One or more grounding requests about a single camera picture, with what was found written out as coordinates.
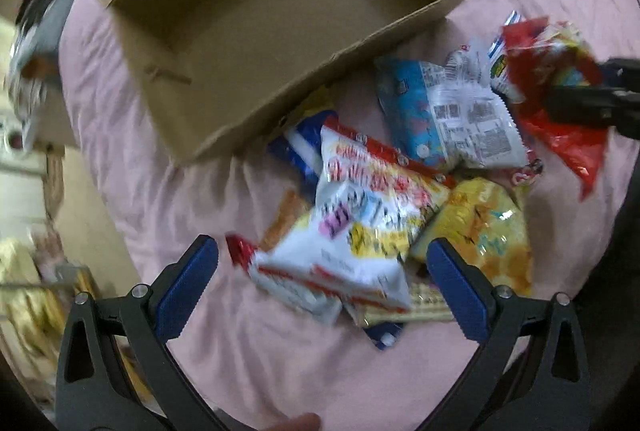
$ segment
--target pink fabric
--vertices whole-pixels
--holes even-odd
[[[471,36],[488,42],[513,8],[575,21],[598,58],[640,56],[636,0],[467,0],[399,53],[441,62]],[[255,148],[172,166],[97,0],[76,0],[60,59],[76,136],[143,281],[199,233],[220,243],[220,266],[171,346],[209,403],[254,427],[315,411],[332,431],[411,430],[433,410],[475,349],[455,323],[410,324],[380,352],[346,318],[327,329],[258,291],[232,268],[222,236],[238,231],[258,240],[294,183],[292,170]],[[345,88],[341,120],[387,139],[372,68],[349,76]],[[545,173],[527,207],[535,289],[543,297],[559,289],[575,295],[607,246],[638,143],[610,135],[594,194],[582,203],[576,177],[536,149]]]

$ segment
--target open cardboard box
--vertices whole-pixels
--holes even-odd
[[[113,0],[124,54],[178,164],[232,151],[321,84],[463,0]]]

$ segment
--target beige floor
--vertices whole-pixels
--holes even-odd
[[[87,265],[103,296],[126,294],[139,281],[122,236],[116,231],[81,154],[67,148],[65,199],[54,225],[68,259]]]

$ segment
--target hand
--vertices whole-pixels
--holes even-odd
[[[320,417],[315,413],[305,413],[264,431],[320,431]]]

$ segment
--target blue gripper pad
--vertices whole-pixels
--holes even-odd
[[[193,309],[218,267],[218,245],[210,236],[199,236],[180,261],[169,267],[181,268],[158,303],[156,337],[161,343],[180,336]],[[161,280],[162,271],[154,285]]]
[[[444,238],[432,241],[427,248],[427,269],[438,286],[467,339],[484,343],[489,336],[488,307],[466,276],[469,267]],[[482,275],[491,289],[491,284]]]

